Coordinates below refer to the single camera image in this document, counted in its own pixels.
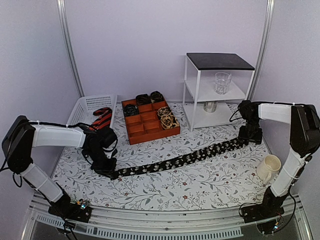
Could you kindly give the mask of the black white floral tie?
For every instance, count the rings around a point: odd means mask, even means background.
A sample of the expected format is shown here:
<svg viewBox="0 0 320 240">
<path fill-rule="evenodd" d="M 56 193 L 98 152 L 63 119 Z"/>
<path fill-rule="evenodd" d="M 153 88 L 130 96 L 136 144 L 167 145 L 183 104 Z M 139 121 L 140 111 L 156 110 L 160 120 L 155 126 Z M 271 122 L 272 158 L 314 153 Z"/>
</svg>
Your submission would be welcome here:
<svg viewBox="0 0 320 240">
<path fill-rule="evenodd" d="M 128 167 L 116 170 L 119 172 L 119 178 L 128 176 L 137 176 L 149 173 L 157 173 L 175 168 L 184 167 L 200 161 L 213 158 L 217 155 L 224 154 L 229 151 L 241 149 L 238 145 L 238 138 L 215 143 L 207 147 L 195 150 L 191 153 L 180 155 L 171 159 L 141 166 Z"/>
</svg>

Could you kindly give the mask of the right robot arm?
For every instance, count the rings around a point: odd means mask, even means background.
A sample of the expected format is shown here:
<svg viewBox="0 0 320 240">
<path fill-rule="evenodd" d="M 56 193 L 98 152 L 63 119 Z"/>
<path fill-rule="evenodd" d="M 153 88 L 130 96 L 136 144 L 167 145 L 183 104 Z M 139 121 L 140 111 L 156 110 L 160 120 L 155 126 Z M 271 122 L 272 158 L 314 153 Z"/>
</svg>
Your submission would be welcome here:
<svg viewBox="0 0 320 240">
<path fill-rule="evenodd" d="M 289 125 L 289 151 L 276 180 L 264 193 L 258 213 L 269 218 L 282 206 L 291 187 L 300 178 L 305 165 L 320 147 L 320 118 L 313 104 L 243 100 L 237 107 L 245 125 L 240 127 L 241 140 L 259 144 L 263 131 L 261 120 Z"/>
</svg>

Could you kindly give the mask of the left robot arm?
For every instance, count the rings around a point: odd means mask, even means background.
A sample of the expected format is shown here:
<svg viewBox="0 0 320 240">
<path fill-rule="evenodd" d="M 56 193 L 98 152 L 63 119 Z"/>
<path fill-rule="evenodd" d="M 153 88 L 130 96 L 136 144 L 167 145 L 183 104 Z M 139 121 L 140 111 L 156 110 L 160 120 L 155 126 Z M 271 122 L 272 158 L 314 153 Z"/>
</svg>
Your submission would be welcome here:
<svg viewBox="0 0 320 240">
<path fill-rule="evenodd" d="M 31 121 L 19 115 L 2 140 L 1 147 L 8 169 L 21 176 L 44 195 L 63 216 L 74 213 L 69 195 L 48 175 L 49 164 L 58 162 L 64 147 L 80 149 L 91 159 L 90 168 L 100 175 L 112 173 L 117 160 L 113 157 L 118 138 L 110 127 L 98 129 L 79 122 L 75 125 Z"/>
</svg>

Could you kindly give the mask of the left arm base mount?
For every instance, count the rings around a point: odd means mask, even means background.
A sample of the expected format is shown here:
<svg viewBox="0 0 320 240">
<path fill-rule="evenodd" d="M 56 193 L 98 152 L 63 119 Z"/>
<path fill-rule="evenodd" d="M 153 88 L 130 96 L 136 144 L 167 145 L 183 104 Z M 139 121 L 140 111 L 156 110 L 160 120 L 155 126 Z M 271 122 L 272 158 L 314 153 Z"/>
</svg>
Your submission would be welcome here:
<svg viewBox="0 0 320 240">
<path fill-rule="evenodd" d="M 76 202 L 71 202 L 70 196 L 64 192 L 57 202 L 50 201 L 49 203 L 48 213 L 62 219 L 88 223 L 91 218 L 92 208 L 88 200 L 81 198 Z"/>
</svg>

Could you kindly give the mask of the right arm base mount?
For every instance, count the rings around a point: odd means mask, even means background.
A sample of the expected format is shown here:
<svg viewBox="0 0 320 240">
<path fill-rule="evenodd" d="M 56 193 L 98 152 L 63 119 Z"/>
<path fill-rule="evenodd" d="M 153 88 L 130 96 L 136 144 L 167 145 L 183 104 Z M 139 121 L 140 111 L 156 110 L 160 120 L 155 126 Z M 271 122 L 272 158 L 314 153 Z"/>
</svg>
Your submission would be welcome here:
<svg viewBox="0 0 320 240">
<path fill-rule="evenodd" d="M 263 197 L 262 203 L 249 206 L 243 206 L 242 204 L 238 212 L 245 223 L 258 222 L 272 217 L 279 217 L 279 220 L 273 219 L 256 225 L 261 234 L 271 235 L 281 229 L 280 226 L 283 223 L 282 215 L 284 214 L 284 208 L 282 207 L 283 202 L 283 197 L 266 195 Z"/>
</svg>

